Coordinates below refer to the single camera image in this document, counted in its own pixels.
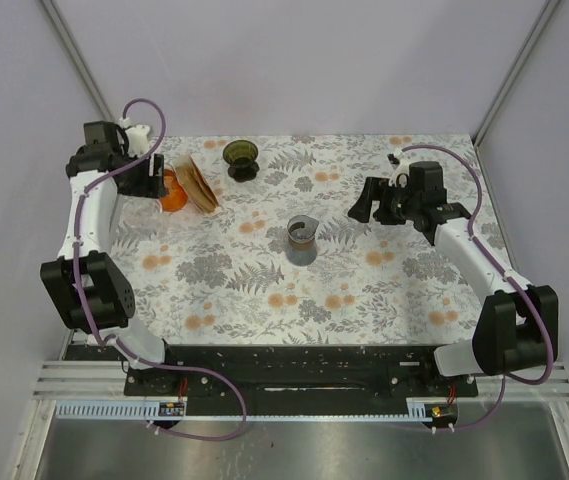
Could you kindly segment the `glass coffee carafe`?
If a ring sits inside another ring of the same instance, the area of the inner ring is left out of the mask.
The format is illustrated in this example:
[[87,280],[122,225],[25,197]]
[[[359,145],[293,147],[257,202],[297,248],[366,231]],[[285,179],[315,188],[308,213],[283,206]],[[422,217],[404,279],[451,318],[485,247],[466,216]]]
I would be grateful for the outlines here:
[[286,257],[295,266],[305,267],[317,257],[315,234],[319,221],[307,215],[296,215],[287,224]]

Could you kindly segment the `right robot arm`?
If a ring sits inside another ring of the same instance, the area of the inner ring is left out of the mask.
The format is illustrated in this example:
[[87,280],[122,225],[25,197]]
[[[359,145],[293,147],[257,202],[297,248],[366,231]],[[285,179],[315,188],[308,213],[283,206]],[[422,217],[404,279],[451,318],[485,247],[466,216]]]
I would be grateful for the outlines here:
[[456,266],[482,304],[472,338],[437,347],[434,362],[420,369],[426,393],[444,394],[456,376],[518,380],[519,371],[537,366],[542,375],[526,382],[546,381],[558,356],[558,296],[552,287],[535,286],[504,266],[473,233],[468,210],[448,200],[439,163],[414,162],[391,179],[367,178],[348,215],[360,223],[411,223]]

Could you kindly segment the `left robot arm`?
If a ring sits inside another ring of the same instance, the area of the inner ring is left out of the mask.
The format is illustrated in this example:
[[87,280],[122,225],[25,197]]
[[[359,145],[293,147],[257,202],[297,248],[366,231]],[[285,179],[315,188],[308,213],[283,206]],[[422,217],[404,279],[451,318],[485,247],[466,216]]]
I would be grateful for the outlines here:
[[111,257],[124,199],[165,194],[164,157],[153,152],[148,125],[122,118],[83,130],[84,143],[65,167],[72,200],[63,244],[41,265],[40,279],[67,329],[116,348],[136,369],[149,368],[146,383],[169,395],[181,372],[137,317],[134,289]]

